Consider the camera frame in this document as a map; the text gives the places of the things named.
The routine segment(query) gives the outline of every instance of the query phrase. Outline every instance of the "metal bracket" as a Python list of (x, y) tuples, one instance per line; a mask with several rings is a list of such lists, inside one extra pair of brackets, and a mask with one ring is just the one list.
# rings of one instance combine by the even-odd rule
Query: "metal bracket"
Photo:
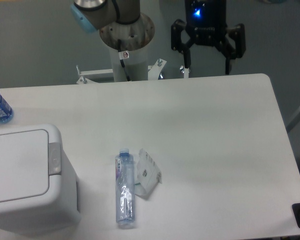
[[(162, 73), (163, 68), (165, 67), (167, 61), (159, 58), (154, 65), (148, 66), (148, 80), (158, 80), (164, 79)], [(114, 76), (112, 69), (102, 69), (102, 70), (93, 70), (93, 71), (80, 71), (79, 66), (76, 66), (78, 73), (77, 84), (97, 84), (98, 82), (91, 81), (88, 78), (96, 78), (102, 82), (102, 79), (111, 78)]]

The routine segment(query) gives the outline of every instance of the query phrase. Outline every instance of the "bottle label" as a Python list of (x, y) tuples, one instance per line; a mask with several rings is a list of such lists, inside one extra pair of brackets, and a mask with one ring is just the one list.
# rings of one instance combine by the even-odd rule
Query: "bottle label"
[(115, 180), (117, 180), (117, 178), (119, 177), (121, 173), (121, 160), (120, 159), (116, 159), (115, 160)]
[(11, 113), (11, 107), (5, 101), (5, 99), (0, 96), (0, 121), (8, 119), (11, 116)]
[(120, 197), (120, 209), (124, 212), (125, 219), (132, 219), (134, 215), (134, 209), (132, 207), (132, 194), (129, 188), (125, 188), (123, 196)]

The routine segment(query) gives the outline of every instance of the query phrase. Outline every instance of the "gray floor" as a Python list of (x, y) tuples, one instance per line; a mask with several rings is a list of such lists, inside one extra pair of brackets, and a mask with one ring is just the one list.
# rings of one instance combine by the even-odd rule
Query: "gray floor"
[[(82, 71), (111, 68), (99, 33), (86, 34), (74, 21), (71, 0), (0, 2), (0, 88), (75, 84), (76, 65)], [(170, 26), (185, 19), (183, 0), (141, 0), (141, 10), (153, 20), (155, 38), (148, 60), (168, 61), (167, 78), (180, 78), (183, 57), (170, 48)], [(247, 51), (235, 61), (232, 75), (270, 76), (285, 122), (300, 104), (300, 0), (265, 4), (258, 0), (228, 0), (229, 26), (244, 23)], [(215, 48), (191, 48), (191, 77), (220, 76), (225, 59)], [(300, 164), (300, 125), (290, 136)]]

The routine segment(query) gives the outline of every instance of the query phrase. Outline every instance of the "sticker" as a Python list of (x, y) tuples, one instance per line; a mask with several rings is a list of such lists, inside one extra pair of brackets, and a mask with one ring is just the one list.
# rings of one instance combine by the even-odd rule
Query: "sticker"
[(118, 179), (120, 173), (121, 173), (121, 160), (116, 159), (115, 160), (115, 180)]
[(128, 59), (129, 58), (129, 52), (128, 51), (120, 51), (119, 52), (119, 59)]
[(5, 101), (5, 99), (0, 96), (0, 121), (8, 119), (11, 113), (12, 113), (11, 107)]
[(120, 211), (124, 213), (125, 219), (132, 219), (134, 210), (132, 207), (132, 194), (129, 188), (124, 190), (123, 196), (120, 198)]

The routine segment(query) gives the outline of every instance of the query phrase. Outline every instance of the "bottle cap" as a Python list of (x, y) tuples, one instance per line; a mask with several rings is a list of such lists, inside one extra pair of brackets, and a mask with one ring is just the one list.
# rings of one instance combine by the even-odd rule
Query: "bottle cap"
[(128, 154), (129, 153), (129, 148), (121, 148), (120, 149), (120, 153), (121, 154), (123, 154), (123, 153), (127, 153)]

